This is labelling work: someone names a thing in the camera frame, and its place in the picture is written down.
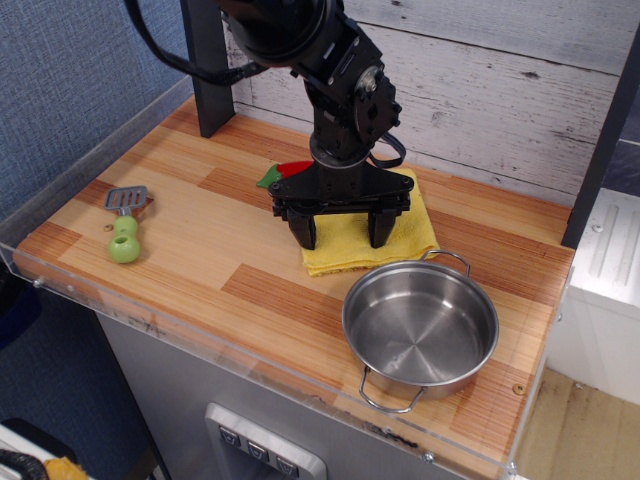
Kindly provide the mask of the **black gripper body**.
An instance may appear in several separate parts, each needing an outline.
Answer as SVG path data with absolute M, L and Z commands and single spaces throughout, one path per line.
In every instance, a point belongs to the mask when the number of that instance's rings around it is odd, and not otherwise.
M 346 169 L 314 161 L 305 170 L 268 187 L 276 216 L 316 217 L 367 213 L 396 217 L 410 209 L 414 180 L 367 161 Z

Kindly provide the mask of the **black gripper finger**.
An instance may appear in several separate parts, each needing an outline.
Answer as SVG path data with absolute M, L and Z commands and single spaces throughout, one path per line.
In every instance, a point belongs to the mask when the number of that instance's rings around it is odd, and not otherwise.
M 296 212 L 287 213 L 289 229 L 303 249 L 314 250 L 316 247 L 317 233 L 313 216 L 302 215 Z
M 368 213 L 368 234 L 372 248 L 380 248 L 386 244 L 398 216 L 396 209 L 382 209 Z

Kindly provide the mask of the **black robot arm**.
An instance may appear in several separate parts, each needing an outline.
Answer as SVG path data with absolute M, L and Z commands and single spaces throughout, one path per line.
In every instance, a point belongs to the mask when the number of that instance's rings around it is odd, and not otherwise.
M 391 135 L 402 110 L 382 53 L 340 1 L 221 1 L 241 50 L 264 68 L 304 81 L 314 110 L 312 163 L 268 190 L 273 212 L 305 249 L 318 215 L 365 213 L 372 247 L 410 208 L 412 179 L 394 172 L 406 150 Z

